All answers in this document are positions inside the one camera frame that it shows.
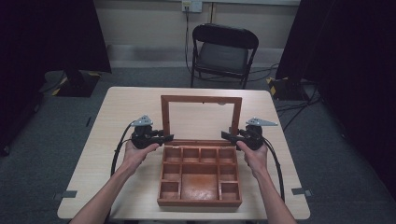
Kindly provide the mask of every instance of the black chair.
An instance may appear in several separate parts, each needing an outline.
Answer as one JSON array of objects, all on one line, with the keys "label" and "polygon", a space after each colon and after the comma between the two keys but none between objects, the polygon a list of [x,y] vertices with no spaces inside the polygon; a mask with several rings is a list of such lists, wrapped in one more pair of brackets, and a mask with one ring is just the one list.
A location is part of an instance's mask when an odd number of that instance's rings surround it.
[{"label": "black chair", "polygon": [[213,23],[201,24],[192,32],[194,50],[192,55],[191,84],[194,71],[223,77],[239,78],[244,89],[259,39],[246,29]]}]

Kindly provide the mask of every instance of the person's left hand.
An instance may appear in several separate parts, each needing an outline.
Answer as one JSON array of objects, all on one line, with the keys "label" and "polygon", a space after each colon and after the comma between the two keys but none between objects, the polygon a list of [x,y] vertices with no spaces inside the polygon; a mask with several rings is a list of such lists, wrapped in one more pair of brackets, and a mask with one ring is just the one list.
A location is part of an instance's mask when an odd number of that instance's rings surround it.
[{"label": "person's left hand", "polygon": [[134,146],[131,140],[125,145],[125,155],[122,161],[122,165],[126,165],[129,176],[133,175],[137,167],[142,163],[146,156],[159,147],[157,143],[151,144],[146,148],[138,149]]}]

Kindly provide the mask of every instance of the wooden lid frame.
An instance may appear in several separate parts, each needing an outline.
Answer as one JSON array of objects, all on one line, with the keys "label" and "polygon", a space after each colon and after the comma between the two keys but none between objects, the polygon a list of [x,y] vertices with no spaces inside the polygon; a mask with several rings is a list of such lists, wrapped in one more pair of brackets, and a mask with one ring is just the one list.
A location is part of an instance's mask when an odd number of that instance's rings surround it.
[{"label": "wooden lid frame", "polygon": [[[239,118],[241,115],[242,97],[227,96],[189,96],[189,95],[162,95],[161,105],[163,112],[163,135],[170,134],[169,103],[210,103],[210,104],[233,104],[233,119],[231,120],[231,134],[238,134]],[[194,139],[175,139],[166,144],[172,146],[200,145],[200,146],[231,146],[226,140],[194,140]]]}]

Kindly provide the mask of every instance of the tabletop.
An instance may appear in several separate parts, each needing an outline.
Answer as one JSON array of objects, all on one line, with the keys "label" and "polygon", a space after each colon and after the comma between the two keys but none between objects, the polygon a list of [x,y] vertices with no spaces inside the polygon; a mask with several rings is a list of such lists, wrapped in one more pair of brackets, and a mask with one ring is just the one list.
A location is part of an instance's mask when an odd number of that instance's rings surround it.
[{"label": "tabletop", "polygon": [[[58,216],[70,219],[110,177],[114,150],[125,128],[134,120],[148,115],[153,130],[161,130],[162,95],[242,97],[239,128],[246,121],[259,118],[277,123],[262,127],[263,136],[273,145],[281,164],[286,205],[296,219],[307,219],[310,211],[303,194],[294,195],[292,189],[301,188],[290,150],[279,124],[274,103],[267,91],[212,90],[181,88],[113,87],[99,110],[90,136],[78,160],[67,190],[76,190],[75,198],[63,198]],[[231,126],[233,106],[224,104],[171,103],[169,116],[171,133],[176,139],[219,140],[220,132]],[[244,153],[237,151],[242,204],[239,207],[159,206],[157,196],[163,159],[163,147],[148,154],[136,173],[125,183],[113,203],[111,218],[140,220],[260,220],[267,219],[257,180],[244,161]],[[118,165],[123,158],[119,155]],[[268,171],[279,191],[275,162],[268,155]]]}]

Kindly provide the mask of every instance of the gray carpet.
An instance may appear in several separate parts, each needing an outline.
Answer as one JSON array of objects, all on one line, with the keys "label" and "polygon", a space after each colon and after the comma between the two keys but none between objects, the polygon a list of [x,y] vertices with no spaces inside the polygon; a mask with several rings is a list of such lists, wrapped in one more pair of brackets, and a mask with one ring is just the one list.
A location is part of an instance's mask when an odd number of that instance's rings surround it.
[{"label": "gray carpet", "polygon": [[[43,90],[61,74],[48,73]],[[265,74],[255,73],[250,79]],[[57,217],[60,202],[53,195],[66,189],[112,86],[188,88],[190,76],[186,68],[115,68],[113,74],[103,74],[91,98],[53,97],[46,92],[39,111],[11,144],[10,155],[0,158],[1,223],[66,222]],[[202,80],[195,80],[195,87],[240,88],[237,82]],[[268,87],[261,79],[249,82],[247,89]],[[306,90],[311,94],[313,86]],[[279,108],[299,103],[275,101]],[[297,111],[279,112],[283,127]],[[314,193],[307,197],[311,218],[299,223],[395,223],[396,203],[366,160],[342,137],[337,119],[323,103],[305,109],[285,135],[303,188]]]}]

